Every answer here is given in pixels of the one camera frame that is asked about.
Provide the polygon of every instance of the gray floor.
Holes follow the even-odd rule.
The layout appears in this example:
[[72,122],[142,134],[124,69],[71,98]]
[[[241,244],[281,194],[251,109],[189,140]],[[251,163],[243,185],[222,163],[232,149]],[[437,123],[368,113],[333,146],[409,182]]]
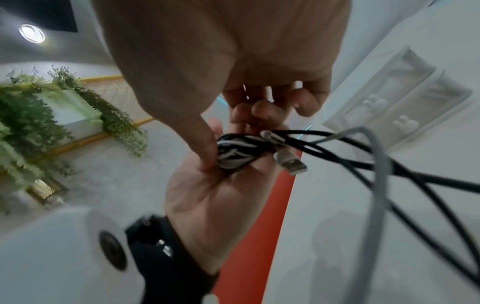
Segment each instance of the gray floor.
[[[204,116],[215,116],[226,127],[228,110],[215,102]],[[157,121],[142,127],[148,130],[148,149],[141,158],[113,139],[64,154],[78,171],[60,179],[68,188],[65,202],[92,206],[121,226],[145,214],[163,214],[167,182],[189,149],[178,135]]]

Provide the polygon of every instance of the person's right hand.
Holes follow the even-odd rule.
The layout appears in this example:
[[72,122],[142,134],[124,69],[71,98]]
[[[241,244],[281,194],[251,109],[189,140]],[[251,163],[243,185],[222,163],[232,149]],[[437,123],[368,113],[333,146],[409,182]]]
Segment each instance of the person's right hand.
[[[93,0],[109,50],[138,102],[211,168],[200,114],[223,92],[249,131],[316,113],[330,91],[351,0]],[[295,81],[303,88],[294,89]],[[267,100],[271,87],[274,102]]]

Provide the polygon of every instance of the palm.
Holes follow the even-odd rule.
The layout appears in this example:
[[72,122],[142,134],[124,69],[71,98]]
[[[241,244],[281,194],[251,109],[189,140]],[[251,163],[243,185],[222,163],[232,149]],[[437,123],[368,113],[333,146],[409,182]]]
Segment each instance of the palm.
[[217,261],[214,270],[259,216],[281,169],[271,155],[231,175],[218,168],[200,171],[199,161],[191,153],[173,173],[165,212],[200,264]]

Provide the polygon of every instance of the round light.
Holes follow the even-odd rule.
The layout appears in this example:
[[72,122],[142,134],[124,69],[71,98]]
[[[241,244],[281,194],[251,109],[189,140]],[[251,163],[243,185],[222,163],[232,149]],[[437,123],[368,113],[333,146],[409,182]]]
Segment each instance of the round light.
[[21,25],[18,30],[20,31],[20,35],[30,42],[42,43],[45,41],[45,34],[36,26],[24,24]]

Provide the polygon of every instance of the cable bundle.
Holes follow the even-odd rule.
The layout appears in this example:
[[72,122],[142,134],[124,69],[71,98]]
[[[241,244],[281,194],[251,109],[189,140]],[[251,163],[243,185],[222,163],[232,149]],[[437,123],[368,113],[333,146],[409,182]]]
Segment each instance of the cable bundle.
[[[370,141],[371,147],[350,139],[353,133],[363,133]],[[307,142],[290,137],[292,134],[307,134],[323,136],[325,138]],[[341,140],[353,145],[373,155],[375,164],[358,162],[343,159],[329,150],[319,146],[319,144],[330,140]],[[365,302],[370,282],[373,276],[378,251],[380,248],[381,237],[384,226],[385,212],[391,211],[413,234],[415,234],[425,245],[435,252],[444,262],[451,265],[465,278],[467,278],[477,289],[480,290],[480,253],[478,247],[471,237],[471,234],[464,227],[455,213],[445,204],[445,202],[431,189],[427,184],[436,184],[450,187],[458,190],[464,190],[474,193],[480,193],[480,184],[460,181],[435,175],[412,172],[397,161],[388,158],[378,140],[378,138],[367,128],[357,127],[338,134],[324,131],[290,130],[290,131],[262,131],[260,136],[245,134],[224,134],[218,140],[218,159],[220,168],[235,170],[248,165],[256,158],[267,151],[276,151],[275,155],[285,151],[285,147],[290,146],[312,156],[341,164],[350,173],[352,173],[361,183],[372,190],[372,206],[369,214],[368,225],[361,242],[358,254],[357,267],[353,279],[343,299],[345,304]],[[277,162],[291,174],[296,173],[298,162],[293,166],[291,157],[275,157]],[[357,169],[375,171],[375,181],[371,182],[363,176]],[[398,205],[387,197],[387,179],[388,175],[404,177],[412,181],[426,196],[428,196],[434,205],[442,212],[454,230],[459,234],[463,243],[466,245],[473,260],[476,269],[471,270],[463,261],[461,261],[452,250],[446,248],[442,243],[424,231],[415,221],[413,221]]]

